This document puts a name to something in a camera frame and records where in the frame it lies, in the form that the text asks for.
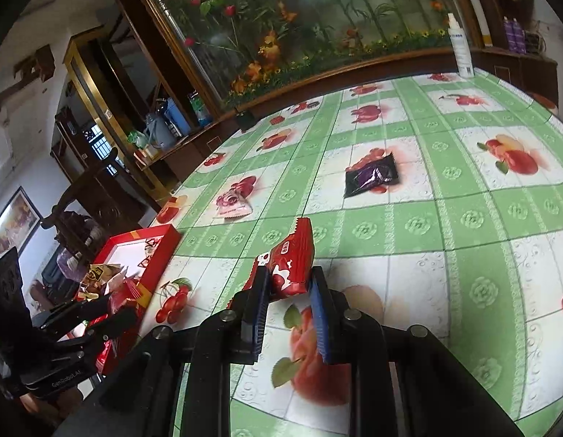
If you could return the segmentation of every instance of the window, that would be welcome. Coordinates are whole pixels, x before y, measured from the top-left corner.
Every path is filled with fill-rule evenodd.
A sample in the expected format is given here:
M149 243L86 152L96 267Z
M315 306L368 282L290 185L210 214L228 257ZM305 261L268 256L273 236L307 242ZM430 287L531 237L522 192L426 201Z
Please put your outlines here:
M95 152L98 159L105 158L111 152L111 145L103 135L102 130L97 125L93 125L83 132L85 139L91 145L91 149ZM115 159L120 165L123 166L120 158ZM115 176L116 170L112 166L108 166L107 170L112 176Z

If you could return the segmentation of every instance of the pink snack package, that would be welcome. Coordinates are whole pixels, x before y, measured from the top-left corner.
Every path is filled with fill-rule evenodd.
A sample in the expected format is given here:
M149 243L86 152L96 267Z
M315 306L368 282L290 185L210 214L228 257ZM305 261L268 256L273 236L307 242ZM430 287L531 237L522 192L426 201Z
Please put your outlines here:
M229 189L217 198L216 218L237 218L249 215L253 208L239 189Z

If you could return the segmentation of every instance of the plastic bottle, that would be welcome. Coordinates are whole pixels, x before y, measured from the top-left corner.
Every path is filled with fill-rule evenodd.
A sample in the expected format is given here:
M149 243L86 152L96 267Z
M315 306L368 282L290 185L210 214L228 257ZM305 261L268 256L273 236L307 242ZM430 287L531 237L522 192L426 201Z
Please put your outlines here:
M472 54L467 43L466 34L460 28L453 13L448 13L449 37L452 40L453 53L456 56L457 72L460 77L474 77L474 67L472 66Z
M143 150L146 147L146 144L148 144L148 138L138 130L130 131L127 139L128 142L131 142L134 146L141 150Z
M193 110L195 110L196 117L199 120L199 125L207 126L210 122L213 121L213 117L207 110L202 98L197 92L193 92L188 97L190 99L190 104L192 105Z
M514 36L514 28L512 27L512 22L508 21L507 17L504 17L504 32L506 33L506 39L508 40L508 50L510 52L518 52L516 47L516 38Z
M520 26L520 23L516 21L516 18L512 21L512 31L514 33L514 39L516 41L516 52L520 54L526 54L526 43L524 42L524 29Z

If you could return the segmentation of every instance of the flower painting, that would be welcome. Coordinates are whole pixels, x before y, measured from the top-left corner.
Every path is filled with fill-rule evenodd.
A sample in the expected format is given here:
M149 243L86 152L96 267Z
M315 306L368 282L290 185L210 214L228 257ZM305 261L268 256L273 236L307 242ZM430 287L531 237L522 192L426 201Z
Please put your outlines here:
M229 109L337 68L449 46L447 13L457 14L454 0L154 2ZM361 84L352 93L376 91Z
M0 213L0 253L16 247L20 254L40 219L39 211L19 187Z

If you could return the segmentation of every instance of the purple bottle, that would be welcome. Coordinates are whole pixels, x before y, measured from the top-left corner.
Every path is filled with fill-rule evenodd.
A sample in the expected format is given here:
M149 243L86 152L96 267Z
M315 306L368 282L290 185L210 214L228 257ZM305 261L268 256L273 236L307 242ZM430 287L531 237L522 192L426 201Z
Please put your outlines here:
M514 39L516 40L516 52L519 54L526 54L526 43L524 42L524 29L520 26L520 23L512 21L512 32L514 33Z
M504 32L506 33L506 38L508 39L508 49L510 52L518 52L516 38L514 36L514 28L512 27L511 21L508 21L507 17L504 17Z

